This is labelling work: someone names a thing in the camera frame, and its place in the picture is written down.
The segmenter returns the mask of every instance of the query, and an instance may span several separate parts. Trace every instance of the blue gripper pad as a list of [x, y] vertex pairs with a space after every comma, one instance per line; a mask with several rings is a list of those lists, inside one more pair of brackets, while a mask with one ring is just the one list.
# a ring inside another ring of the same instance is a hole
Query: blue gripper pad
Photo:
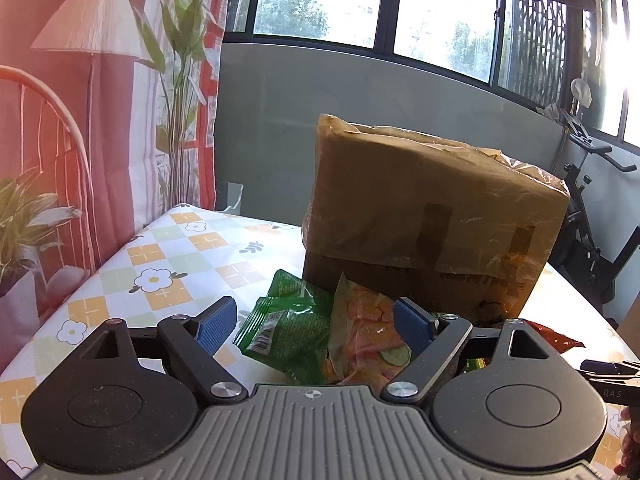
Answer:
[[236, 300], [229, 296], [220, 298], [194, 318], [200, 323], [196, 341], [212, 356], [231, 335], [237, 319]]
[[394, 326], [414, 355], [424, 352], [436, 337], [435, 319], [407, 298], [396, 301]]

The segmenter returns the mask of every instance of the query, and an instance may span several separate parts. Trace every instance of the white flower pot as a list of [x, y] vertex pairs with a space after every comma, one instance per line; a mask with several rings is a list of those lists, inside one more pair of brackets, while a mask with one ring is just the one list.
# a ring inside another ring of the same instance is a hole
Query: white flower pot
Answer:
[[28, 271], [0, 298], [0, 372], [39, 327], [34, 276]]

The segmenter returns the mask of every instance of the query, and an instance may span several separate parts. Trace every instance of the green snack bag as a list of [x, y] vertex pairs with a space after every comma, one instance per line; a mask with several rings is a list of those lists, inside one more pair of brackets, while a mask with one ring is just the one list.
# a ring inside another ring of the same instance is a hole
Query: green snack bag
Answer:
[[328, 309], [329, 316], [331, 316], [331, 309], [334, 307], [332, 294], [283, 269], [277, 270], [273, 275], [267, 296], [270, 298], [313, 298], [320, 309]]
[[284, 270], [276, 272], [268, 294], [258, 299], [234, 344], [296, 384], [324, 384], [332, 296]]
[[464, 373], [472, 372], [473, 370], [480, 370], [481, 368], [485, 368], [487, 365], [486, 359], [467, 359]]

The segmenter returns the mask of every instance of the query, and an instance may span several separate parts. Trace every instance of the bike handlebar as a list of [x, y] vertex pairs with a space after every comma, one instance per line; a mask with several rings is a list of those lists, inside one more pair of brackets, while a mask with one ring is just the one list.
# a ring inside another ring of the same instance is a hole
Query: bike handlebar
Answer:
[[607, 153], [613, 151], [613, 148], [611, 146], [592, 146], [591, 144], [585, 142], [580, 137], [574, 134], [569, 134], [569, 138], [574, 144], [580, 146], [585, 152], [601, 156], [604, 160], [606, 160], [609, 164], [611, 164], [614, 168], [616, 168], [618, 171], [621, 171], [622, 173], [631, 173], [632, 171], [638, 169], [635, 164], [632, 164], [631, 166], [622, 166], [609, 155], [607, 155]]

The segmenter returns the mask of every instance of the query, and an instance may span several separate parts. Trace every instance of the checkered pattern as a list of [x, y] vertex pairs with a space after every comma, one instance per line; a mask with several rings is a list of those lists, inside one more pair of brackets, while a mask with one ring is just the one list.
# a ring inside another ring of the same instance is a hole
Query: checkered pattern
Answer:
[[[232, 296], [239, 327], [266, 294], [273, 273], [285, 269], [300, 276], [303, 259], [298, 227], [175, 207], [68, 298], [2, 373], [0, 458], [22, 476], [36, 465], [20, 431], [24, 401], [105, 319], [121, 317], [130, 327], [149, 326], [176, 313], [194, 316], [221, 296]], [[250, 390], [255, 383], [284, 379], [244, 357], [230, 340], [216, 359]]]

